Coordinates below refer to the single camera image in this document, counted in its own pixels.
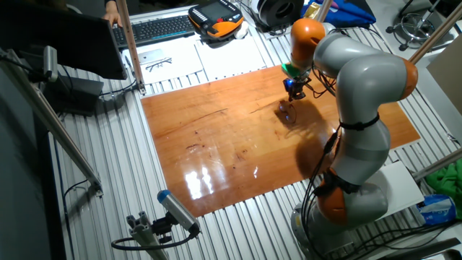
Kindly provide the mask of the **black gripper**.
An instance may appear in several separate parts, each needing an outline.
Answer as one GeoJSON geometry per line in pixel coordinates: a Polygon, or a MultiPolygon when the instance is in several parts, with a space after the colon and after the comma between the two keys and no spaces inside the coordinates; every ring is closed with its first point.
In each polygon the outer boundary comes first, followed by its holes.
{"type": "Polygon", "coordinates": [[[301,100],[305,97],[303,87],[307,87],[311,79],[300,80],[286,78],[283,80],[284,88],[288,94],[288,100],[292,102],[295,98],[301,100]]]}

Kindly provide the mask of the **person's bare hand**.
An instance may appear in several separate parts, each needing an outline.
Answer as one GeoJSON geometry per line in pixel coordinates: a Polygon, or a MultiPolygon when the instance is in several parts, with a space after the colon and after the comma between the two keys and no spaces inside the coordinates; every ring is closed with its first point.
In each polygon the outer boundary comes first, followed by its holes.
{"type": "Polygon", "coordinates": [[[114,0],[105,2],[105,14],[103,19],[109,21],[111,25],[117,24],[118,27],[123,27],[121,16],[118,12],[118,5],[114,0]]]}

